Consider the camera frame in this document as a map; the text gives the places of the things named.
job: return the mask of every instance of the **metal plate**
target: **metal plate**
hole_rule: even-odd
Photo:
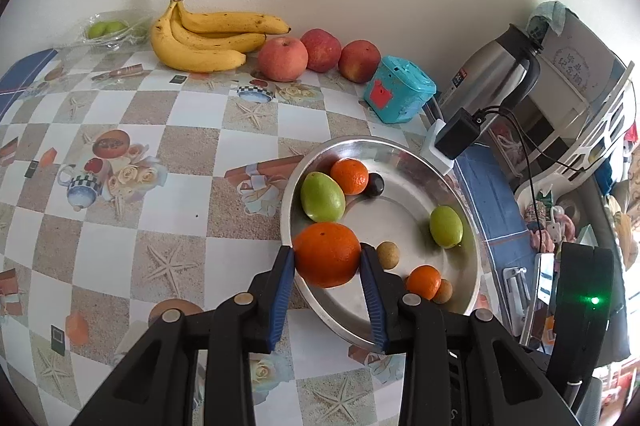
[[[400,248],[400,263],[391,272],[402,278],[419,265],[436,267],[453,285],[453,297],[443,307],[469,314],[480,283],[471,218],[439,173],[394,142],[370,136],[341,137],[306,155],[291,174],[282,198],[282,243],[290,246],[293,237],[313,223],[300,203],[300,186],[306,175],[312,171],[328,174],[334,162],[345,157],[358,159],[369,172],[379,173],[385,190],[375,199],[347,197],[340,223],[351,228],[361,242],[374,247],[385,240],[395,242]],[[446,250],[434,243],[429,232],[429,215],[443,204],[458,213],[464,228],[461,245]],[[296,285],[309,306],[340,337],[354,345],[376,349],[358,274],[345,285],[321,289],[308,286],[296,273]]]

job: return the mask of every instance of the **teal plastic box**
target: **teal plastic box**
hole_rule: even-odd
[[[411,61],[385,56],[367,85],[364,99],[382,122],[407,122],[436,93],[436,85]]]

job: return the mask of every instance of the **box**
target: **box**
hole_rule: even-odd
[[[538,58],[540,76],[529,96],[560,137],[576,139],[626,67],[569,10],[561,35],[548,25],[542,34],[536,34],[543,47]]]
[[[387,124],[408,122],[436,93],[436,85],[411,61],[385,56],[364,99]]]

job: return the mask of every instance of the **screw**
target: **screw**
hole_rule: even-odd
[[[169,309],[162,313],[162,320],[167,323],[175,323],[180,319],[180,311],[178,309]]]
[[[480,321],[489,322],[494,319],[494,313],[489,309],[478,309],[476,312],[476,318]]]
[[[234,302],[237,305],[248,305],[254,300],[254,295],[250,292],[239,292],[234,296]]]
[[[402,303],[405,305],[411,305],[411,307],[420,305],[420,301],[422,301],[422,299],[417,294],[412,294],[411,292],[402,296]]]

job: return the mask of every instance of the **green fruit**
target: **green fruit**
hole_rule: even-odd
[[[104,31],[105,34],[112,34],[114,32],[120,32],[127,28],[127,24],[121,22],[120,20],[114,20],[107,22],[107,29]]]
[[[346,202],[344,193],[329,175],[313,171],[305,177],[300,201],[306,216],[314,222],[337,222],[342,218]]]
[[[445,249],[462,241],[462,221],[449,206],[438,206],[431,212],[429,230],[436,244]]]
[[[104,34],[106,30],[107,30],[107,22],[97,21],[96,23],[91,25],[91,27],[89,27],[89,30],[86,32],[86,37],[89,38],[89,40],[92,40],[94,38],[99,38]]]
[[[147,33],[146,27],[143,26],[138,26],[135,29],[133,29],[133,35],[136,38],[142,38],[145,37]]]

